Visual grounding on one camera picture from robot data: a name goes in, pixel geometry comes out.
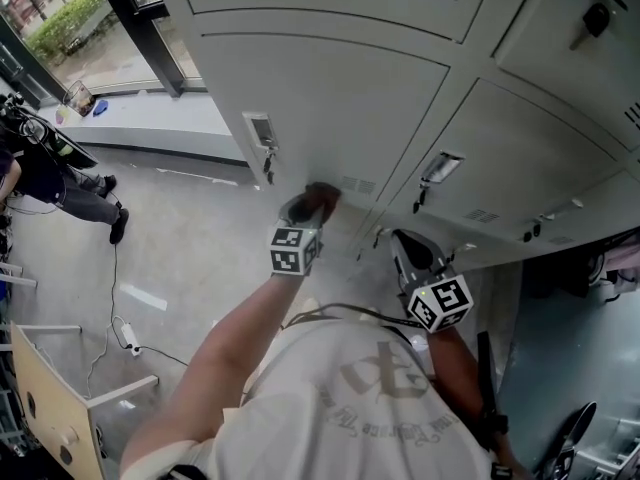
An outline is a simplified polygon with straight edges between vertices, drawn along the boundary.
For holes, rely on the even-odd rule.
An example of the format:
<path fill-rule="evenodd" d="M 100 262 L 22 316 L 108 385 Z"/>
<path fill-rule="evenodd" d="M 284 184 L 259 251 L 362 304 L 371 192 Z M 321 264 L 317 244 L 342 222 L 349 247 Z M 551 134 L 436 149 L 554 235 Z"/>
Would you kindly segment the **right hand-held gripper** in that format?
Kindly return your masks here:
<path fill-rule="evenodd" d="M 390 249 L 404 294 L 413 290 L 414 274 L 439 272 L 448 264 L 438 244 L 410 230 L 392 231 Z M 411 292 L 407 312 L 429 334 L 434 334 L 459 324 L 473 306 L 467 282 L 458 274 L 416 287 Z"/>

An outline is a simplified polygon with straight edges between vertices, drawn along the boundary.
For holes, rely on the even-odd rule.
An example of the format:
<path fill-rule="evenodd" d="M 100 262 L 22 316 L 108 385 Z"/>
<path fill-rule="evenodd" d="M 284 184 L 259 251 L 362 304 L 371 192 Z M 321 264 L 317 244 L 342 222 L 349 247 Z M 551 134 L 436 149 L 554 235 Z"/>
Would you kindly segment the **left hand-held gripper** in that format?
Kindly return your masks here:
<path fill-rule="evenodd" d="M 269 229 L 269 255 L 273 274 L 306 276 L 322 250 L 324 210 L 307 217 L 306 195 L 299 194 L 279 210 L 277 224 Z"/>

